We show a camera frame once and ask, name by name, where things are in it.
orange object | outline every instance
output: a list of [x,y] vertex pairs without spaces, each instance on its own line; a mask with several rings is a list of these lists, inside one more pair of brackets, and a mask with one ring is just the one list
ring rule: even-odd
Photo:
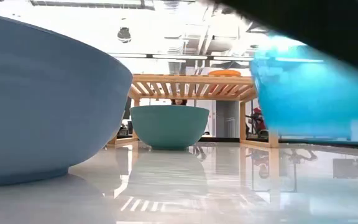
[[[222,69],[222,70],[216,70],[216,71],[209,72],[208,75],[216,76],[216,77],[228,77],[228,76],[229,77],[240,77],[241,72],[238,72],[238,71],[235,71],[235,70],[230,70],[230,69]],[[209,93],[212,93],[215,90],[216,87],[217,87],[217,85],[214,85],[211,88],[211,91]]]

white floor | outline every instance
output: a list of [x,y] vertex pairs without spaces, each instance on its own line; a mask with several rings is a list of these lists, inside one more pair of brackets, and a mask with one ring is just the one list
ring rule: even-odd
[[69,172],[0,187],[0,224],[358,223],[358,149],[135,142]]

ceiling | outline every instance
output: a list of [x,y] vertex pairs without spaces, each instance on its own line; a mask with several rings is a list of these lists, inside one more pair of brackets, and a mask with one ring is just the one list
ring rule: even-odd
[[[4,0],[0,16],[53,30],[107,53],[249,57],[266,37],[263,27],[206,0]],[[150,67],[146,59],[125,61],[137,66],[143,61],[140,64]],[[154,61],[164,69],[168,63],[171,73],[195,66],[194,60],[184,65]]]

glossy floor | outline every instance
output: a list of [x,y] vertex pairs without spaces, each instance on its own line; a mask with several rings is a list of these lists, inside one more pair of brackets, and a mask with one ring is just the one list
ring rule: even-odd
[[0,187],[3,223],[358,223],[358,149],[135,142],[70,175]]

teal bowl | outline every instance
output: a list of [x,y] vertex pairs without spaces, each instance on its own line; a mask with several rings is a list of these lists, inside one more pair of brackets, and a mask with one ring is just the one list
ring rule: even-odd
[[153,149],[184,149],[202,137],[209,111],[193,106],[160,105],[131,108],[139,139]]

